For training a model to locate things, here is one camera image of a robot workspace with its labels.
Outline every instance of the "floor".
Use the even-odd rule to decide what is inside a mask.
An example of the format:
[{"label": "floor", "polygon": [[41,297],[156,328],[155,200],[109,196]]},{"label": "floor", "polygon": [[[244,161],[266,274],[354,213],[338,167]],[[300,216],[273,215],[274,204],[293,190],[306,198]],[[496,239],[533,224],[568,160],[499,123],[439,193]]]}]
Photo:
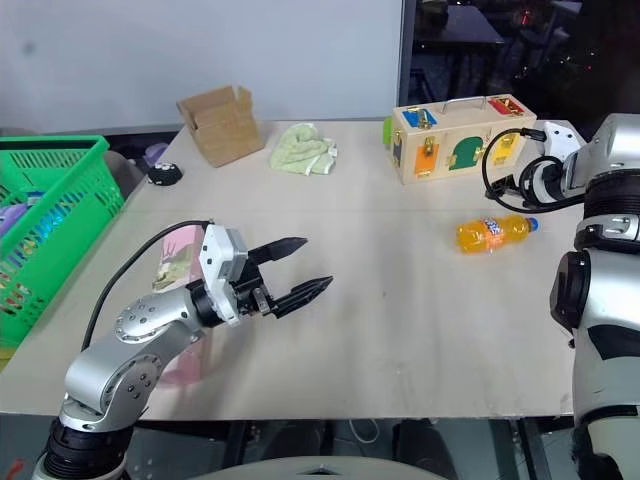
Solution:
[{"label": "floor", "polygon": [[[36,458],[47,438],[51,417],[0,415],[0,478],[17,459],[24,468],[12,480],[29,479]],[[496,449],[487,420],[433,420],[451,454],[460,480],[528,480],[527,468],[516,439],[514,462],[517,476],[501,475]],[[335,423],[334,455],[368,456],[391,459],[392,428],[397,420],[380,420],[378,440],[363,445],[355,439],[348,422]],[[255,439],[245,452],[245,463],[260,459],[270,438],[283,422],[262,422]],[[571,461],[571,430],[543,436],[543,444],[553,478],[578,480]],[[181,479],[218,470],[222,464],[224,443],[208,438],[190,437],[151,430],[136,430],[129,449],[129,473],[132,479]]]}]

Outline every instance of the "purple object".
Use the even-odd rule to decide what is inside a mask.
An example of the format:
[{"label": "purple object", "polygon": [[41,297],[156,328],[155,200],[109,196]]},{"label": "purple object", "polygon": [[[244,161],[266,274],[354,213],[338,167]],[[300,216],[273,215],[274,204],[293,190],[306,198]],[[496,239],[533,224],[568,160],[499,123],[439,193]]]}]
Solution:
[{"label": "purple object", "polygon": [[17,205],[9,205],[0,208],[0,237],[9,231],[15,223],[20,220],[22,215],[27,212],[27,206],[24,203]]},{"label": "purple object", "polygon": [[153,167],[169,145],[166,143],[155,143],[144,151],[144,161],[147,165]]}]

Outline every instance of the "metal handle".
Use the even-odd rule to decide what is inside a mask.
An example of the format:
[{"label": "metal handle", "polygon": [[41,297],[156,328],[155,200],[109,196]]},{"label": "metal handle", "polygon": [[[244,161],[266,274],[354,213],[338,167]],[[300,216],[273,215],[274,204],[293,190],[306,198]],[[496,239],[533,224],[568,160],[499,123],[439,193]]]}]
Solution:
[{"label": "metal handle", "polygon": [[473,102],[475,100],[482,100],[482,105],[480,106],[480,108],[484,109],[484,107],[486,107],[487,105],[487,97],[467,97],[467,98],[452,98],[451,100],[447,100],[446,102],[444,102],[444,105],[442,105],[442,114],[444,115],[447,112],[447,107],[449,105],[451,105],[452,103],[456,103],[456,102]]}]

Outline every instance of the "green door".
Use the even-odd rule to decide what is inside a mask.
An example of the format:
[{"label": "green door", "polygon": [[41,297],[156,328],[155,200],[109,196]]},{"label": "green door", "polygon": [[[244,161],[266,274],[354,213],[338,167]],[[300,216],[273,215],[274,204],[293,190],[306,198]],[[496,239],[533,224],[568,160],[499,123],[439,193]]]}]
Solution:
[{"label": "green door", "polygon": [[480,137],[468,137],[461,140],[453,150],[453,158],[449,165],[449,170],[458,170],[459,168],[469,168],[476,164],[476,150],[482,148],[482,139]]}]

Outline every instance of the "bottle label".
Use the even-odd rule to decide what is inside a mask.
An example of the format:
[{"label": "bottle label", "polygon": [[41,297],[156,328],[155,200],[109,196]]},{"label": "bottle label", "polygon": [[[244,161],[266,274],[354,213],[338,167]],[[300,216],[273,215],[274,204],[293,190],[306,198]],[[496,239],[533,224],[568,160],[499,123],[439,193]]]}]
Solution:
[{"label": "bottle label", "polygon": [[482,222],[485,226],[485,242],[487,250],[498,248],[504,243],[504,230],[495,218],[483,218]]}]

